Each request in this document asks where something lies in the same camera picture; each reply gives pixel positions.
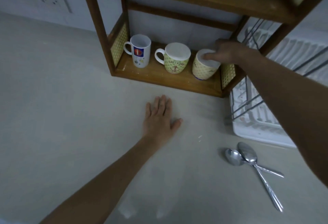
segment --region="forearm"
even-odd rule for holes
[[[328,185],[328,89],[251,52],[239,65],[313,172]]]
[[[141,139],[127,153],[58,206],[41,224],[101,224],[115,208],[133,177],[158,150]]]

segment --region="mug handle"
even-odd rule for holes
[[[157,50],[155,51],[155,58],[156,58],[156,60],[157,60],[159,63],[161,63],[161,64],[164,65],[164,60],[160,59],[160,58],[157,56],[157,53],[158,53],[158,52],[160,52],[160,53],[162,53],[163,55],[165,55],[165,50],[164,50],[164,49],[157,49]]]
[[[131,51],[132,51],[132,44],[131,42],[125,42],[124,45],[123,45],[123,49],[126,53],[128,53],[129,55],[132,55],[132,52],[129,52],[126,48],[125,48],[125,45],[129,44],[131,46]]]

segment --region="spoon handle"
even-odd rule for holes
[[[270,185],[268,184],[268,182],[265,180],[265,178],[263,177],[262,173],[260,172],[260,169],[258,168],[257,164],[254,165],[258,175],[260,176],[265,189],[267,190],[274,206],[276,207],[276,209],[280,212],[283,212],[283,206],[281,205],[280,201],[278,200],[276,194],[273,192],[272,188],[270,187]]]
[[[282,173],[279,172],[279,171],[275,171],[275,170],[273,170],[273,169],[265,168],[265,167],[260,166],[260,165],[258,165],[257,167],[258,167],[260,170],[265,171],[265,172],[268,172],[268,173],[270,173],[270,174],[273,174],[273,175],[276,175],[276,176],[280,176],[280,177],[282,177],[282,178],[285,177],[285,175],[282,174]]]

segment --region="green patterned mug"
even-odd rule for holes
[[[157,56],[160,52],[164,55],[164,60]],[[155,58],[165,66],[165,69],[171,74],[180,73],[187,65],[191,55],[190,49],[180,43],[170,43],[164,49],[157,49],[155,51]]]

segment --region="hand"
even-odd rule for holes
[[[215,41],[216,52],[204,54],[204,60],[215,60],[224,64],[237,64],[244,58],[252,57],[255,53],[259,53],[255,49],[246,47],[236,41],[226,39],[218,39]]]
[[[170,98],[166,101],[165,95],[155,98],[152,109],[148,102],[143,122],[143,138],[155,142],[158,148],[167,143],[183,122],[182,119],[178,119],[171,124],[171,114],[172,101]]]

